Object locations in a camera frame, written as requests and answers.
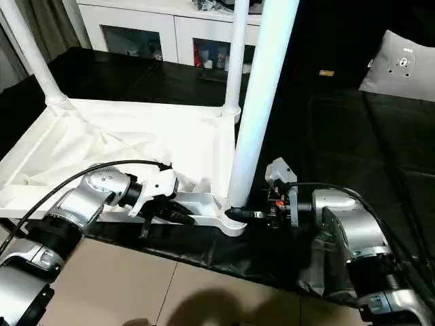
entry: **power cord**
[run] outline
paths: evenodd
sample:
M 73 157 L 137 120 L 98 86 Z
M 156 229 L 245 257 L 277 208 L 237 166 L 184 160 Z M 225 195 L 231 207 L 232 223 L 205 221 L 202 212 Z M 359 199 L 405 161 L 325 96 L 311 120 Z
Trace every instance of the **power cord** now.
M 114 165 L 121 165 L 121 164 L 145 164 L 145 165 L 155 165 L 160 170 L 168 170 L 171 167 L 154 161 L 148 161 L 148 160 L 120 160 L 120 161 L 112 161 L 112 162 L 106 162 L 98 165 L 91 166 L 90 168 L 87 168 L 86 170 L 83 170 L 79 173 L 76 173 L 72 177 L 69 177 L 67 180 L 63 181 L 59 185 L 57 185 L 51 192 L 46 194 L 39 202 L 37 202 L 23 217 L 22 219 L 17 223 L 16 227 L 9 233 L 7 238 L 3 241 L 3 243 L 0 246 L 0 256 L 5 252 L 7 246 L 11 243 L 12 239 L 15 237 L 17 232 L 21 229 L 21 227 L 24 225 L 24 223 L 27 222 L 29 217 L 47 200 L 49 200 L 56 192 L 64 188 L 68 183 L 76 180 L 77 178 L 82 177 L 83 175 L 93 172 L 95 170 L 99 170 L 100 168 L 107 168 L 108 166 L 114 166 Z

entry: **white plastic part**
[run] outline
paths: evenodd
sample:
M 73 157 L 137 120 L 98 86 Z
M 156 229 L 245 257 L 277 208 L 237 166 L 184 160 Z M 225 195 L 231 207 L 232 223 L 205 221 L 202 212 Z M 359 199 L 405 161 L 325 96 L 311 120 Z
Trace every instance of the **white plastic part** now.
M 58 105 L 67 100 L 54 81 L 48 66 L 22 17 L 15 0 L 0 0 L 0 9 L 9 24 L 16 41 L 19 43 L 23 54 L 36 79 L 46 95 L 48 105 Z
M 298 177 L 285 163 L 283 158 L 277 158 L 267 166 L 264 178 L 271 186 L 273 186 L 275 180 L 281 180 L 283 183 L 296 182 L 298 180 Z
M 197 225 L 216 226 L 229 236 L 241 234 L 245 225 L 229 220 L 222 212 L 229 205 L 243 206 L 249 194 L 298 7 L 298 0 L 266 0 L 233 162 L 248 3 L 236 2 L 225 105 L 195 107 L 67 98 L 48 69 L 15 0 L 0 0 L 0 9 L 48 105 L 0 161 L 1 216 L 21 218 L 54 185 L 91 164 L 148 159 L 173 163 L 180 180 L 176 200 L 194 211 Z M 137 165 L 120 170 L 136 174 L 141 180 L 150 172 Z M 42 218 L 73 186 L 53 196 L 32 218 Z M 201 189 L 210 192 L 195 192 Z M 106 207 L 100 220 L 126 221 L 126 211 Z
M 236 0 L 234 5 L 234 22 L 230 49 L 230 67 L 226 81 L 225 104 L 222 115 L 234 117 L 235 124 L 240 120 L 239 106 L 240 85 L 242 80 L 243 57 L 245 55 L 246 24 L 249 0 Z
M 249 79 L 226 207 L 245 205 L 256 171 L 264 133 L 292 32 L 299 0 L 266 0 Z M 222 220 L 231 228 L 244 224 Z
M 155 196 L 165 195 L 169 197 L 176 191 L 177 176 L 174 170 L 159 171 L 142 182 L 141 193 L 133 208 L 128 212 L 129 217 L 136 217 L 142 206 Z

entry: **black cable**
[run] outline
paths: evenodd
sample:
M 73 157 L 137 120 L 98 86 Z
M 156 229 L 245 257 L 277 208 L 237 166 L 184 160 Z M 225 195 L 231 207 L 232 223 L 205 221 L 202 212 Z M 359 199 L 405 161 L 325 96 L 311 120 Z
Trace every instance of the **black cable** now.
M 378 218 L 377 214 L 375 213 L 375 210 L 361 197 L 359 194 L 354 192 L 353 190 L 341 187 L 339 185 L 333 185 L 331 183 L 323 183 L 323 182 L 290 182 L 286 183 L 285 186 L 287 189 L 290 189 L 292 187 L 298 187 L 298 186 L 313 186 L 313 187 L 329 187 L 332 189 L 339 190 L 341 192 L 344 192 L 349 197 L 358 200 L 361 202 L 362 206 L 375 218 L 376 222 L 379 224 L 379 227 L 381 228 L 382 232 L 385 235 L 386 240 L 388 241 L 389 246 L 391 246 L 391 249 L 393 253 L 396 253 L 397 256 L 399 256 L 397 249 L 395 249 L 393 243 L 395 245 L 398 245 L 400 247 L 400 250 L 404 253 L 405 257 L 409 262 L 411 263 L 412 267 L 415 269 L 415 271 L 418 273 L 420 278 L 423 280 L 425 285 L 430 290 L 430 293 L 435 297 L 435 287 L 434 283 L 431 280 L 427 279 L 427 276 L 425 275 L 424 271 L 421 270 L 421 265 L 418 263 L 418 259 L 414 258 L 407 247 L 404 245 L 404 243 L 398 238 L 398 236 L 394 233 L 394 231 L 390 228 L 388 224 L 384 222 L 384 220 Z M 404 276 L 406 280 L 410 283 L 410 285 L 413 285 L 412 288 L 416 290 L 415 282 L 410 279 L 408 274 L 404 273 Z M 418 291 L 415 291 L 417 295 L 424 301 L 426 306 L 435 314 L 435 304 L 431 301 L 430 298 L 428 298 L 420 289 Z
M 20 231 L 21 227 L 26 223 L 26 221 L 29 219 L 29 217 L 48 199 L 50 199 L 56 192 L 64 188 L 68 183 L 76 180 L 77 178 L 80 178 L 81 176 L 98 170 L 100 168 L 107 168 L 108 166 L 113 165 L 121 165 L 121 164 L 146 164 L 146 165 L 155 165 L 158 166 L 160 170 L 167 170 L 170 169 L 170 166 L 167 166 L 166 164 L 154 162 L 154 161 L 147 161 L 147 160 L 120 160 L 120 161 L 112 161 L 112 162 L 106 162 L 98 165 L 91 166 L 90 168 L 87 168 L 86 170 L 83 170 L 79 173 L 76 173 L 72 177 L 69 177 L 67 180 L 63 181 L 59 185 L 57 185 L 51 192 L 46 194 L 39 202 L 35 204 L 23 217 L 22 219 L 17 223 L 16 227 L 9 233 L 7 238 L 3 241 L 3 243 L 0 246 L 0 255 L 4 253 L 9 243 L 12 241 L 12 239 L 15 237 L 15 235 Z

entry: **white cabinet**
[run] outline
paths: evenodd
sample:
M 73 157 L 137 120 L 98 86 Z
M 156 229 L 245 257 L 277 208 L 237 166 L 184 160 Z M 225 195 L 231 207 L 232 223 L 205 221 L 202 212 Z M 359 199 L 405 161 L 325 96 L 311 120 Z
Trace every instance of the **white cabinet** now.
M 194 65 L 194 44 L 202 41 L 218 41 L 231 43 L 232 23 L 213 20 L 175 17 L 177 35 L 178 63 Z M 254 46 L 257 43 L 259 26 L 247 25 L 245 44 Z
M 192 0 L 77 0 L 94 50 L 194 64 L 194 48 L 226 47 L 232 39 L 228 12 L 200 12 Z M 246 45 L 254 46 L 259 15 L 249 15 Z
M 80 12 L 94 50 L 148 57 L 154 47 L 164 61 L 178 62 L 172 15 L 93 5 Z

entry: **gray pillow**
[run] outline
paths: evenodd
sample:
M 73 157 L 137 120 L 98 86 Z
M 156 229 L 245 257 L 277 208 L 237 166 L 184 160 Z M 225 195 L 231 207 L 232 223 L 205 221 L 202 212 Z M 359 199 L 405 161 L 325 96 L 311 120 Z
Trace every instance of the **gray pillow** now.
M 435 48 L 387 31 L 360 90 L 435 101 Z

